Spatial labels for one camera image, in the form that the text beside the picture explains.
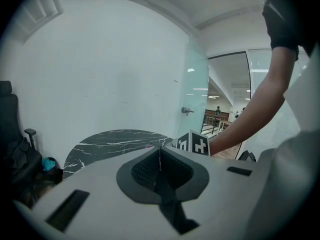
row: person's arm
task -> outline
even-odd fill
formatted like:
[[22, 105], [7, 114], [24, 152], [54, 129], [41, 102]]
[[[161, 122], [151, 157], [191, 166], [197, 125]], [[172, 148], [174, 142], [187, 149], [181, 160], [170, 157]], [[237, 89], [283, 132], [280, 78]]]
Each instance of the person's arm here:
[[285, 101], [283, 94], [288, 89], [295, 60], [296, 52], [291, 49], [276, 47], [272, 50], [265, 79], [239, 117], [211, 139], [211, 155], [247, 140], [271, 121]]

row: round table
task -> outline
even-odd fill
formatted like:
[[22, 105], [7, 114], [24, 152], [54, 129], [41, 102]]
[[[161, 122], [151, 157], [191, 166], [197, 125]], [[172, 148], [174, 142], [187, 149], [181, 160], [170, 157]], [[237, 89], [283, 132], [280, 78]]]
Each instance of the round table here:
[[64, 163], [63, 179], [94, 162], [141, 150], [146, 145], [163, 146], [170, 141], [172, 139], [167, 136], [145, 130], [121, 129], [97, 133], [71, 150]]

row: floor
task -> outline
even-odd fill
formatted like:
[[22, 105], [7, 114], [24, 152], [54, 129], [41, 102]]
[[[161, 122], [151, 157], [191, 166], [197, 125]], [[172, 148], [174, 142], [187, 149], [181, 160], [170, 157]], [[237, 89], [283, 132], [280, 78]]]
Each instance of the floor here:
[[213, 155], [214, 158], [235, 159], [241, 144], [228, 148]]

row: black slot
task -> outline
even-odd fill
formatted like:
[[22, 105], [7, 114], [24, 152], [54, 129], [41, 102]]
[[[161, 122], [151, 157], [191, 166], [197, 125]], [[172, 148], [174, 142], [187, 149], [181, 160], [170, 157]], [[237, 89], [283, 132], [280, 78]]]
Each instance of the black slot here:
[[74, 218], [80, 207], [84, 204], [89, 192], [82, 190], [73, 191], [68, 198], [51, 214], [46, 222], [55, 229], [63, 232]]
[[248, 177], [252, 173], [252, 170], [242, 169], [242, 168], [233, 167], [233, 166], [229, 167], [226, 170], [229, 172], [235, 173], [235, 174], [241, 174], [241, 175], [248, 176]]

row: person in background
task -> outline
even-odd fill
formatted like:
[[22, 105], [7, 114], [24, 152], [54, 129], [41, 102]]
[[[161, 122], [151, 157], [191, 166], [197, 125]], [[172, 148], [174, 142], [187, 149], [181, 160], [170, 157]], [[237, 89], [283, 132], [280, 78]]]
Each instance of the person in background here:
[[285, 102], [284, 92], [298, 60], [299, 41], [287, 23], [271, 8], [268, 0], [262, 13], [271, 39], [271, 62], [264, 80], [238, 119], [210, 140], [210, 155], [232, 148], [257, 133]]
[[218, 106], [218, 109], [215, 111], [215, 114], [216, 115], [221, 115], [221, 110], [220, 110], [220, 107]]

